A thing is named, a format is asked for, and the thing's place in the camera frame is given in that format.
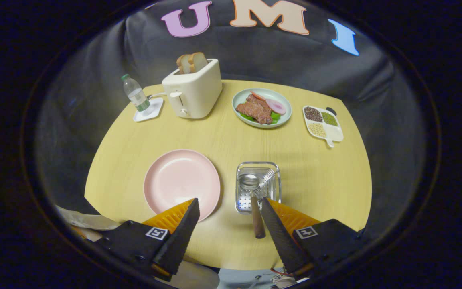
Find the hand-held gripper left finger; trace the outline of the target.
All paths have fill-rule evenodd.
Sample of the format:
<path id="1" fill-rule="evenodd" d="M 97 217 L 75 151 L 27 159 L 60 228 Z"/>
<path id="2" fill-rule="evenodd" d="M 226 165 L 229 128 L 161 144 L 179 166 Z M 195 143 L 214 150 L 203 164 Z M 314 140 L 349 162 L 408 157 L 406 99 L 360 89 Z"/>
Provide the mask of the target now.
<path id="1" fill-rule="evenodd" d="M 170 281 L 178 272 L 199 217 L 199 200 L 193 198 L 143 223 L 126 221 L 101 232 L 95 244 L 136 270 Z"/>

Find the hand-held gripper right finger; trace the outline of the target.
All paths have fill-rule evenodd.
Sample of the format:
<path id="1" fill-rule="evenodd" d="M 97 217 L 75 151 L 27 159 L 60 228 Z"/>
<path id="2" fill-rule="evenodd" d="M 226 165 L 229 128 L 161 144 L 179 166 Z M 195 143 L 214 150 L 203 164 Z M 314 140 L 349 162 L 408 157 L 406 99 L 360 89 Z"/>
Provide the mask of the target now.
<path id="1" fill-rule="evenodd" d="M 366 244 L 363 234 L 335 218 L 321 222 L 265 197 L 261 215 L 286 272 L 293 277 L 325 274 Z"/>

